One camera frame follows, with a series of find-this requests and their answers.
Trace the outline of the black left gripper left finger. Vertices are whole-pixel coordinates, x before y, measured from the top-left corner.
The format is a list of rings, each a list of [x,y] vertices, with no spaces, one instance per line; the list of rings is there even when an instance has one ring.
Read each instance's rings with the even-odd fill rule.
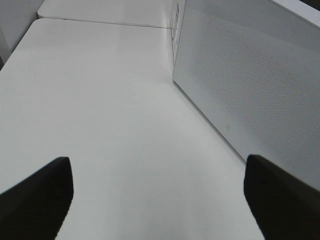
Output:
[[[58,157],[0,195],[2,240],[54,240],[74,197],[71,162]]]

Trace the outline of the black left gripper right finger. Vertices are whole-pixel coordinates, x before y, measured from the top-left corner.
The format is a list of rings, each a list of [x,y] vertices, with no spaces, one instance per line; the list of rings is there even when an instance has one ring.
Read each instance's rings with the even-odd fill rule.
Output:
[[[320,192],[266,158],[247,157],[243,192],[264,239],[320,238]]]

